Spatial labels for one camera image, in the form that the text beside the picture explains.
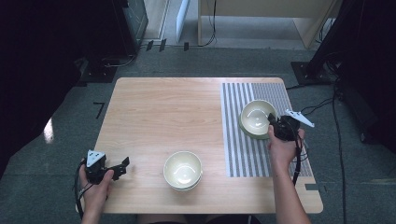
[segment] handheld controller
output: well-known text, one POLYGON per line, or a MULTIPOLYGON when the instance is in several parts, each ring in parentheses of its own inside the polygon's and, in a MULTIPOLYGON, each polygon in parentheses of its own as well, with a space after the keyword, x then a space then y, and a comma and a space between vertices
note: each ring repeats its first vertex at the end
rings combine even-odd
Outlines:
POLYGON ((88 151, 85 174, 91 184, 100 184, 108 170, 114 170, 113 180, 118 180, 121 175, 126 174, 126 167, 129 165, 129 157, 127 157, 120 165, 109 168, 105 167, 105 161, 105 153, 92 150, 88 151))
POLYGON ((295 141, 297 139, 300 121, 291 116, 282 116, 276 119, 273 114, 268 116, 270 124, 274 126, 274 135, 283 141, 295 141))

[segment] gray carpet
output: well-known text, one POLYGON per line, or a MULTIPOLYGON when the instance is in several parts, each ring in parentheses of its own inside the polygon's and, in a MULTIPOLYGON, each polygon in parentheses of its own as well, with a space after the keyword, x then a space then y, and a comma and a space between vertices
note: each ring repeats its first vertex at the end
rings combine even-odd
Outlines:
MULTIPOLYGON (((0 182, 0 223, 79 223, 72 186, 80 158, 94 147, 114 84, 119 77, 281 77, 286 87, 297 84, 290 62, 309 61, 309 50, 216 49, 166 47, 141 49, 130 64, 119 68, 110 84, 75 87, 53 115, 53 137, 42 134, 18 152, 0 182), (106 103, 99 118, 99 105, 106 103)), ((332 97, 332 86, 288 91, 294 110, 318 105, 332 97)), ((364 145, 354 117, 335 102, 346 171, 348 223, 396 222, 396 154, 380 145, 364 145)), ((304 127, 309 160, 324 204, 313 223, 342 223, 342 177, 332 106, 308 117, 304 127)), ((198 223, 202 216, 189 216, 198 223)), ((275 215, 257 215, 276 223, 275 215)), ((134 215, 103 215, 102 223, 134 223, 134 215)))

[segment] hand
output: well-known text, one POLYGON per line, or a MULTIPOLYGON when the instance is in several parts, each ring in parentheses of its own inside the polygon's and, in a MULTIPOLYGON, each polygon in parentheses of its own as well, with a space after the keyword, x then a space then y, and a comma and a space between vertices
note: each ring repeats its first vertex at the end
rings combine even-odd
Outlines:
POLYGON ((81 165, 79 169, 79 179, 82 187, 89 188, 83 194, 85 208, 84 217, 82 219, 83 223, 97 223, 99 217, 101 216, 104 208, 105 202, 111 191, 111 178, 114 175, 113 170, 108 170, 103 177, 103 180, 99 185, 92 185, 88 183, 87 176, 85 174, 85 164, 81 165))
MULTIPOLYGON (((305 131, 303 129, 299 129, 298 134, 301 139, 304 139, 305 131)), ((296 156, 296 143, 294 141, 285 142, 275 137, 272 125, 268 127, 268 135, 270 136, 268 149, 270 150, 271 163, 280 166, 282 169, 288 169, 296 156)))

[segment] black and white stripes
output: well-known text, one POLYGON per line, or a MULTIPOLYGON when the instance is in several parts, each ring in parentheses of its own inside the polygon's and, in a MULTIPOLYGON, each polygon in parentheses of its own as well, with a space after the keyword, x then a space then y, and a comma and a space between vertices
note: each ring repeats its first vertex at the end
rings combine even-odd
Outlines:
MULTIPOLYGON (((238 127, 238 117, 252 100, 266 100, 279 116, 285 115, 291 109, 285 87, 282 83, 222 83, 220 89, 227 176, 271 176, 268 140, 245 135, 238 127)), ((312 175, 308 160, 302 162, 300 175, 312 175)))

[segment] wooden table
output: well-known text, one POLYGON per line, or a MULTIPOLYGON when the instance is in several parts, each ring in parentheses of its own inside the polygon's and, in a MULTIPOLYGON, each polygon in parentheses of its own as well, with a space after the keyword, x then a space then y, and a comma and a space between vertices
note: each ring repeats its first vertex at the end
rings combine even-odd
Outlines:
MULTIPOLYGON (((274 213, 271 177, 227 177, 222 135, 220 84, 273 82, 280 78, 123 77, 116 84, 95 150, 107 166, 130 157, 127 174, 113 183, 106 213, 274 213), (166 159, 180 150, 198 155, 204 173, 189 191, 172 189, 163 178, 166 159)), ((323 204, 314 177, 299 177, 297 191, 307 213, 323 204)))

